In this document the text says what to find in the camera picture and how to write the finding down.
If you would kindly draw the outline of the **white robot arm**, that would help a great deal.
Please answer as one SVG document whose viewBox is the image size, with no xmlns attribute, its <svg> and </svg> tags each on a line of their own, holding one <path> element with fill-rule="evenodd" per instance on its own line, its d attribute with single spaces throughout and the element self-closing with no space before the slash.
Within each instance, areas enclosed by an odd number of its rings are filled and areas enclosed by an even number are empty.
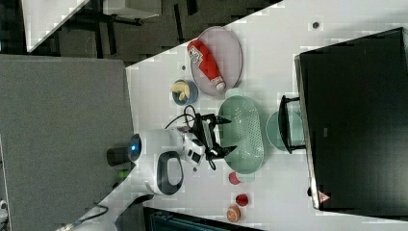
<svg viewBox="0 0 408 231">
<path fill-rule="evenodd" d="M 193 125 L 168 126 L 133 135 L 121 147 L 107 151 L 112 167 L 131 163 L 134 167 L 112 192 L 75 221 L 56 231 L 117 231 L 116 221 L 142 196 L 173 195 L 183 186 L 183 162 L 197 167 L 223 159 L 236 147 L 217 143 L 214 129 L 230 120 L 220 115 L 192 116 Z"/>
</svg>

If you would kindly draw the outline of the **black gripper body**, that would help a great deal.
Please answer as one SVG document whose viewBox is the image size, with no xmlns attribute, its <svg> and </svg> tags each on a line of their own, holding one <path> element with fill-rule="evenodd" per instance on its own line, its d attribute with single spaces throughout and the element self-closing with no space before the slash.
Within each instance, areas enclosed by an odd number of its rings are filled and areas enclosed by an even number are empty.
<svg viewBox="0 0 408 231">
<path fill-rule="evenodd" d="M 217 125 L 214 114 L 195 114 L 192 132 L 204 144 L 206 159 L 220 159 L 220 146 L 216 141 L 214 129 Z"/>
</svg>

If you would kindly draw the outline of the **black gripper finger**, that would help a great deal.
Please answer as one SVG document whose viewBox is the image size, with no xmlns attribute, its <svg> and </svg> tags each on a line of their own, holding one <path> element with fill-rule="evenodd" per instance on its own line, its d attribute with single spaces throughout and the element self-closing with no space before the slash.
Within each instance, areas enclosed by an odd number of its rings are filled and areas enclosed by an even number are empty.
<svg viewBox="0 0 408 231">
<path fill-rule="evenodd" d="M 219 147 L 217 149 L 217 155 L 219 158 L 225 158 L 228 156 L 231 152 L 233 152 L 237 148 L 236 145 L 233 146 L 227 146 L 227 147 Z"/>
<path fill-rule="evenodd" d="M 225 117 L 219 116 L 219 115 L 217 115 L 215 117 L 215 125 L 228 124 L 228 123 L 231 123 L 231 120 L 229 120 L 229 119 L 227 119 Z"/>
</svg>

